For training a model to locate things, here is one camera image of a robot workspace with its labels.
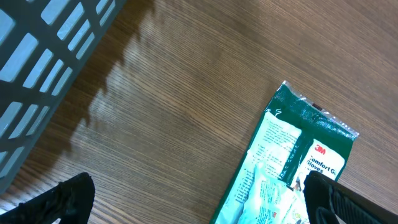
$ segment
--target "wooden table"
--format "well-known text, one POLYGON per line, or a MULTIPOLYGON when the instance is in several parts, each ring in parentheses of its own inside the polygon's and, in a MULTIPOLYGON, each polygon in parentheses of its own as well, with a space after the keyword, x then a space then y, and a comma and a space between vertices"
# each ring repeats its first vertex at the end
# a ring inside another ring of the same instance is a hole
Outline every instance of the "wooden table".
POLYGON ((92 223, 206 223, 283 80, 361 135, 340 182, 398 213, 398 2, 128 0, 1 196, 89 172, 92 223))

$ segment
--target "3m logo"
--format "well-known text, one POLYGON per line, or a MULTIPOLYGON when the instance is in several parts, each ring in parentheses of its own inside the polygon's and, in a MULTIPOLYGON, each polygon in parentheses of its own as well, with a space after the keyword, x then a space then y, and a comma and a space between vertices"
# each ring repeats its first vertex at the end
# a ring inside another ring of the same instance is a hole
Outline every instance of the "3m logo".
POLYGON ((325 155, 326 149, 322 148, 322 146, 317 145, 317 146, 315 147, 315 150, 318 151, 318 152, 320 152, 320 153, 322 153, 323 155, 325 155))

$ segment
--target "green packaging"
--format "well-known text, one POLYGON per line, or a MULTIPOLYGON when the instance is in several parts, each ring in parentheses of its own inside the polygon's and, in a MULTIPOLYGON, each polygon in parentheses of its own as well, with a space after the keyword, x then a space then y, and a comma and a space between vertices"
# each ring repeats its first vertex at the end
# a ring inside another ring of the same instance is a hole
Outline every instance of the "green packaging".
POLYGON ((210 223, 237 223, 254 180, 254 167, 303 190, 316 170, 338 180, 358 133, 293 90, 285 81, 264 110, 210 223))

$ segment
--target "gray plastic crate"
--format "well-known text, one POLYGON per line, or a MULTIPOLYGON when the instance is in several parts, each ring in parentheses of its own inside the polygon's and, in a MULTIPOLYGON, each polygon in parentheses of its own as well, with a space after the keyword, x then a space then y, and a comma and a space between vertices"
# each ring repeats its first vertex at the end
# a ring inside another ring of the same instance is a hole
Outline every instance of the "gray plastic crate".
POLYGON ((0 194, 125 1, 0 1, 0 194))

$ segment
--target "white label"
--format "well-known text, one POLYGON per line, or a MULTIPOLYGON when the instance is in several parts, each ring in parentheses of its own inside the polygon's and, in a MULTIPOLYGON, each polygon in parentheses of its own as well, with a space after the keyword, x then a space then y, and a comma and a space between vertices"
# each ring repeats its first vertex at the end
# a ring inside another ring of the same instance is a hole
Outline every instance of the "white label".
POLYGON ((269 177, 264 167, 260 162, 255 168, 254 183, 238 224, 280 224, 296 198, 285 182, 269 177))
POLYGON ((294 197, 293 202, 287 206, 289 209, 287 210, 287 213, 281 223, 310 224, 310 220, 308 219, 307 208, 305 206, 304 195, 302 192, 297 192, 297 191, 295 191, 295 194, 297 194, 297 196, 294 197))
POLYGON ((318 171, 330 179, 336 180, 344 163, 345 160, 337 152, 314 139, 312 146, 294 175, 291 187, 296 190, 303 190, 304 180, 311 170, 318 171))
POLYGON ((264 161, 267 175, 278 178, 301 130, 266 112, 231 191, 217 217, 218 224, 236 223, 254 180, 254 166, 264 161))

